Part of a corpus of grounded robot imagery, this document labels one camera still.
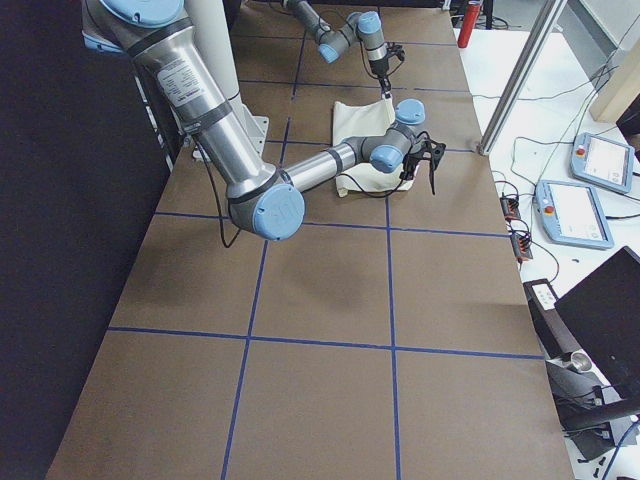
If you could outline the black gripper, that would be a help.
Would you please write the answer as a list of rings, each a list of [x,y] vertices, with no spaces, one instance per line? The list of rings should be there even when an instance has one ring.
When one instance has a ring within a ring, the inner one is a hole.
[[[369,70],[371,75],[379,81],[381,87],[381,94],[383,96],[392,95],[391,82],[388,77],[389,73],[389,60],[386,55],[380,58],[367,58]]]
[[[422,160],[420,158],[421,144],[419,146],[417,146],[416,148],[414,148],[413,150],[410,150],[405,155],[405,157],[404,157],[404,159],[402,161],[402,171],[400,173],[400,179],[401,180],[403,180],[403,181],[411,181],[412,180],[412,176],[414,176],[416,174],[416,171],[417,171],[419,163],[421,161],[427,161],[427,160]]]

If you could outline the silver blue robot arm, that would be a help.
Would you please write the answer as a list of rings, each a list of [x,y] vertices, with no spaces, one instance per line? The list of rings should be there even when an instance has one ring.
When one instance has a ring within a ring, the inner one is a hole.
[[[263,161],[238,84],[224,7],[219,1],[86,1],[87,47],[128,56],[158,84],[208,165],[226,184],[227,211],[240,229],[284,240],[300,227],[305,191],[366,162],[413,178],[417,165],[437,166],[443,144],[426,130],[422,102],[400,102],[380,136],[349,137],[286,168]]]
[[[334,29],[308,1],[281,1],[281,5],[304,26],[326,63],[335,63],[351,46],[359,45],[362,57],[367,58],[370,76],[380,85],[382,98],[391,98],[389,60],[397,56],[403,62],[404,50],[385,40],[376,11],[353,12],[341,28]]]

